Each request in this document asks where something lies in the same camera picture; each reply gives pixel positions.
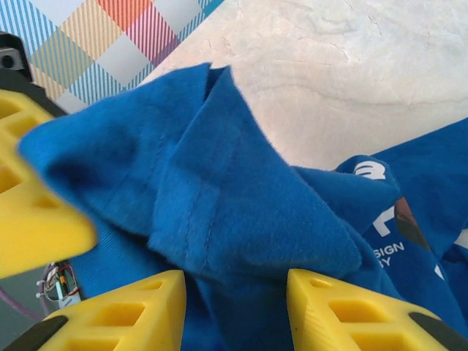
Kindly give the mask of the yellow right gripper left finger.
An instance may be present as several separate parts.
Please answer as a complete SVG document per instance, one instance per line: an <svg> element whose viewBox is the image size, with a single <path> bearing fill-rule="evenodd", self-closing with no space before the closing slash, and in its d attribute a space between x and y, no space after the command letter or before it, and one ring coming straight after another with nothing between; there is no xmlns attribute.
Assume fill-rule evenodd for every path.
<svg viewBox="0 0 468 351"><path fill-rule="evenodd" d="M2 351L180 351L182 271L171 270L60 309Z"/></svg>

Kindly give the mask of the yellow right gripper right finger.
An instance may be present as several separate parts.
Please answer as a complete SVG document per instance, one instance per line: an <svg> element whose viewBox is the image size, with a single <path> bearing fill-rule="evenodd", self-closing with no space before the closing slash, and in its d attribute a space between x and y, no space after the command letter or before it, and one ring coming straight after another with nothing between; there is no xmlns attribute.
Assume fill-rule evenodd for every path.
<svg viewBox="0 0 468 351"><path fill-rule="evenodd" d="M312 271L289 271L287 310L295 351L468 351L429 310Z"/></svg>

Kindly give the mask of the blue printed t-shirt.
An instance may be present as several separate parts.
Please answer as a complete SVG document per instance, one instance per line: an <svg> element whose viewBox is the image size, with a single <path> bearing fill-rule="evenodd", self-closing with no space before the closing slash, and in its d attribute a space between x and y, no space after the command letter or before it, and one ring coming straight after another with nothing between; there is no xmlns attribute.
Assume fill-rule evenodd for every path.
<svg viewBox="0 0 468 351"><path fill-rule="evenodd" d="M468 118L335 170L287 164L227 67L176 70L38 126L20 155L96 225L94 297L181 269L182 351L293 351L292 268L422 306L468 338Z"/></svg>

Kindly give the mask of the grey metal sheet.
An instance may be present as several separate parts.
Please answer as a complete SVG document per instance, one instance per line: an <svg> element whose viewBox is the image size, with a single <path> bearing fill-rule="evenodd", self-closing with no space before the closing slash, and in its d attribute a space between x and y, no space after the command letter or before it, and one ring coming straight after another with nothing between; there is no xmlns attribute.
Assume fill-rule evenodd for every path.
<svg viewBox="0 0 468 351"><path fill-rule="evenodd" d="M59 309L58 302L52 302L45 298L44 303L41 303L40 299L36 297L39 292L37 281L43 277L44 271L45 267L41 267L0 279L0 288L26 311L33 314L33 317L23 315L0 298L0 349L39 322L37 318L42 319L45 316L43 306L46 306L49 312Z"/></svg>

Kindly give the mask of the electronics board with white connector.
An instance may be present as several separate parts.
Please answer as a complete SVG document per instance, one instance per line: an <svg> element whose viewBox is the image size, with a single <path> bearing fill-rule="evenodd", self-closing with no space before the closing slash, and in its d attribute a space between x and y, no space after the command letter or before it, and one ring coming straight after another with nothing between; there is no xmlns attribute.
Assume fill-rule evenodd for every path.
<svg viewBox="0 0 468 351"><path fill-rule="evenodd" d="M67 261L48 264L36 285L39 288L36 298L42 302L50 301L64 308L81 301L80 286Z"/></svg>

